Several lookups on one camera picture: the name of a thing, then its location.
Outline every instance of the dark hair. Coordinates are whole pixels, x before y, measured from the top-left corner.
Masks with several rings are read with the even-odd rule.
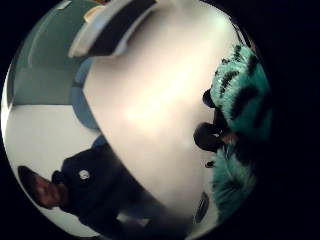
[[[31,199],[38,204],[40,207],[50,209],[47,206],[43,205],[39,199],[36,197],[36,192],[35,192],[35,176],[38,174],[32,171],[30,168],[26,166],[19,166],[18,167],[18,176],[21,181],[21,184],[23,188],[27,191],[28,195],[31,197]]]

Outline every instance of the table surface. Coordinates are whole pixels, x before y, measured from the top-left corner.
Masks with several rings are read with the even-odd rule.
[[[203,191],[203,152],[193,132],[198,123],[212,121],[213,111],[202,94],[235,43],[229,17],[220,10],[199,1],[161,1],[123,55],[94,58],[84,86],[124,165],[183,216],[195,214]]]

